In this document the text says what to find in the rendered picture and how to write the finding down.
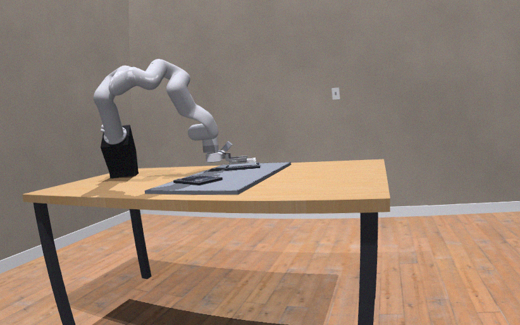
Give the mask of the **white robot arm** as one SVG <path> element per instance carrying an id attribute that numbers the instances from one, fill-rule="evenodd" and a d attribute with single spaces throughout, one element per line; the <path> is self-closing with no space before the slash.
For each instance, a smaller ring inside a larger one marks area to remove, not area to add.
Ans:
<path id="1" fill-rule="evenodd" d="M 94 93 L 94 102 L 102 120 L 101 132 L 108 144 L 122 142 L 127 131 L 122 128 L 117 105 L 113 102 L 116 95 L 122 95 L 135 86 L 153 90 L 159 86 L 163 78 L 170 81 L 166 91 L 178 113 L 186 118 L 197 120 L 202 124 L 192 125 L 188 136 L 192 140 L 203 140 L 203 152 L 227 151 L 233 144 L 229 141 L 218 150 L 218 127 L 209 112 L 198 106 L 187 86 L 189 74 L 183 69 L 162 59 L 154 60 L 146 71 L 136 67 L 121 66 L 110 73 L 98 86 Z"/>

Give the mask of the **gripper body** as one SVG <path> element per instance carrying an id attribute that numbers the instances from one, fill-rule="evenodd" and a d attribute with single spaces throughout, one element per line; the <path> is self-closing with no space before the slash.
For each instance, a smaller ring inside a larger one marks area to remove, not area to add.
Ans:
<path id="1" fill-rule="evenodd" d="M 221 150 L 221 151 L 214 151 L 214 152 L 203 152 L 203 153 L 207 153 L 206 154 L 206 162 L 207 163 L 211 163 L 211 162 L 220 162 L 222 160 L 222 155 L 225 153 L 225 151 Z"/>

